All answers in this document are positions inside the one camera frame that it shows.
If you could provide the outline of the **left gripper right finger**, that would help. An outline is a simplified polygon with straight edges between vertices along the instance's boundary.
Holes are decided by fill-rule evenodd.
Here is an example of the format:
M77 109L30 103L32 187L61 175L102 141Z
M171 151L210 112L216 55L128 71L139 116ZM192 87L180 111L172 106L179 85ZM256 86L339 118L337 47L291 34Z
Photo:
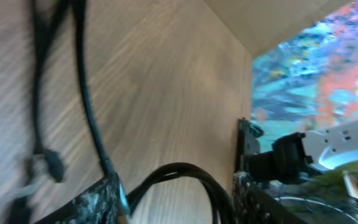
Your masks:
M232 202L236 224L306 224L260 189L243 171L234 174Z

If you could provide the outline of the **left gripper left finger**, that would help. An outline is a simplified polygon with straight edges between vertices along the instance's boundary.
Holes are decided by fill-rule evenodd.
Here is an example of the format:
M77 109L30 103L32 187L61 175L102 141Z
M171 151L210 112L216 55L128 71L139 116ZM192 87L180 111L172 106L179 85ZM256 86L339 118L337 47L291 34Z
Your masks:
M104 176L36 224L130 224L131 215L116 173Z

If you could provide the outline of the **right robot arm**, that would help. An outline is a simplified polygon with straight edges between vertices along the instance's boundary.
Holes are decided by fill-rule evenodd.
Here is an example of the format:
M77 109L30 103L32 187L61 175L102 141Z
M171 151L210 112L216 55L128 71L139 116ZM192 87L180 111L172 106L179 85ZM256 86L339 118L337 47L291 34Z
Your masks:
M241 170L256 182L301 184L307 178L358 161L358 120L277 139L272 150L246 155Z

